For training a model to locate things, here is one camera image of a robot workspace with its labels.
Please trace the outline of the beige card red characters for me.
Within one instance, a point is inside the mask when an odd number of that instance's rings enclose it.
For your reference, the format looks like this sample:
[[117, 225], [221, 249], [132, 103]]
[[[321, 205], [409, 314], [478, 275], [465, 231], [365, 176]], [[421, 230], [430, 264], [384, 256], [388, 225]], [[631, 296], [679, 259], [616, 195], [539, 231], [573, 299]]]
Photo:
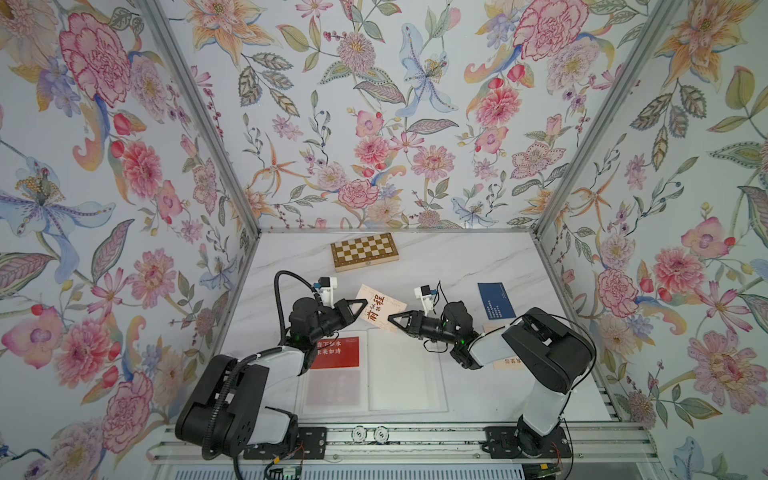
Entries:
[[360, 287], [357, 298], [367, 301], [367, 306], [360, 316], [362, 320], [390, 333], [397, 333], [399, 331], [395, 325], [389, 322], [389, 316], [405, 312], [407, 310], [406, 303], [367, 285]]

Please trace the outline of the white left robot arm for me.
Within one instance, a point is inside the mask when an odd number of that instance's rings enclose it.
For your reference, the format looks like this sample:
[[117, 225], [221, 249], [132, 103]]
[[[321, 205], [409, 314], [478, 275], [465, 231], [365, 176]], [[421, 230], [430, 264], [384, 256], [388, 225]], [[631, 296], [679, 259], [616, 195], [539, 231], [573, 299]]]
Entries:
[[175, 437], [199, 447], [205, 460], [236, 459], [255, 446], [280, 453], [297, 449], [298, 416], [268, 406], [265, 394], [307, 373], [320, 341], [352, 325], [367, 306], [365, 299], [340, 299], [331, 306], [319, 297], [295, 301], [280, 345], [242, 359], [213, 357], [176, 421]]

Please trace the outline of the white photo album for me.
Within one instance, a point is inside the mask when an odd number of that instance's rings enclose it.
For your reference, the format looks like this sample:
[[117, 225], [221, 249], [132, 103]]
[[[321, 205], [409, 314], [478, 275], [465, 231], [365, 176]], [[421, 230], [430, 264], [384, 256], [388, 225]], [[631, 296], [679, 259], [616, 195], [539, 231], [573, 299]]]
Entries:
[[447, 409], [440, 360], [421, 343], [379, 329], [350, 331], [339, 338], [344, 337], [360, 338], [360, 366], [311, 367], [298, 381], [300, 415], [326, 419]]

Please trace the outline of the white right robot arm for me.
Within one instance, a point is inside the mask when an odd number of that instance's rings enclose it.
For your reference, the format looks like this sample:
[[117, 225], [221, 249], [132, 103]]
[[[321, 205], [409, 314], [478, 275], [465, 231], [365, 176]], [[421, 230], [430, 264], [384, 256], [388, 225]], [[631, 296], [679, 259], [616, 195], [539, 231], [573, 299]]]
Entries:
[[410, 310], [391, 314], [388, 322], [409, 337], [446, 344], [453, 360], [467, 370], [507, 358], [520, 360], [535, 383], [518, 424], [539, 438], [559, 426], [572, 390], [596, 360], [590, 340], [538, 307], [490, 333], [474, 329], [462, 301], [447, 303], [438, 318]]

